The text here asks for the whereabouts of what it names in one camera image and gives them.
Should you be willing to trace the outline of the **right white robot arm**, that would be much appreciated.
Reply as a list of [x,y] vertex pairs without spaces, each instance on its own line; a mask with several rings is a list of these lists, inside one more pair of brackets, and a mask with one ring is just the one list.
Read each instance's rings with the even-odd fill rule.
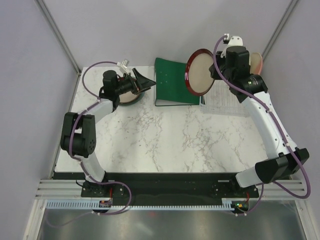
[[244,46],[229,46],[213,55],[210,76],[222,80],[240,104],[248,111],[262,138],[267,159],[237,173],[229,184],[235,197],[242,196],[247,187],[269,184],[301,170],[310,157],[291,139],[281,123],[265,81],[251,72],[250,53]]

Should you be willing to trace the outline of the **red rimmed cream plate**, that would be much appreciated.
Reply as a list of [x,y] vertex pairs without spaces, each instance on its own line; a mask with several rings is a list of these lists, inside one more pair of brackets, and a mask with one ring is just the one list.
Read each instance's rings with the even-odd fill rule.
[[119,96],[120,104],[130,104],[133,101],[137,100],[139,96],[140,96],[140,94],[135,95],[131,91],[124,93],[124,94],[121,94]]

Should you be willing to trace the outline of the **grey-blue plate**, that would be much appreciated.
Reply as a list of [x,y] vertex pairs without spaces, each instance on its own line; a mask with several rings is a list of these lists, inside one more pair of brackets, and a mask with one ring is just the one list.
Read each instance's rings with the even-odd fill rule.
[[122,106],[132,106],[136,103],[138,103],[143,97],[144,97],[145,93],[142,92],[140,95],[137,95],[136,98],[130,102],[126,102],[126,103],[121,103]]

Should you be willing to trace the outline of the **dark rimmed beige plate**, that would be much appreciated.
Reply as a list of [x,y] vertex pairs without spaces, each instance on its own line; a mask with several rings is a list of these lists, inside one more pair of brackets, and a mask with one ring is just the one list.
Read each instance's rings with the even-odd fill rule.
[[184,80],[188,91],[195,96],[205,95],[213,86],[210,67],[214,64],[214,56],[205,48],[196,50],[188,59]]

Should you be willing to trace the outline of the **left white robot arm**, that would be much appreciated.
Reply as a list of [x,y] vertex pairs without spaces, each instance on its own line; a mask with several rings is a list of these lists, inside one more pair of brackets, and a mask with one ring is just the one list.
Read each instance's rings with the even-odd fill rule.
[[105,71],[97,100],[79,113],[69,111],[64,115],[60,148],[79,163],[86,180],[93,183],[92,191],[99,197],[109,193],[110,185],[104,181],[106,172],[95,154],[96,124],[118,108],[121,95],[128,92],[139,95],[156,85],[136,68],[132,69],[132,73],[118,77],[114,70]]

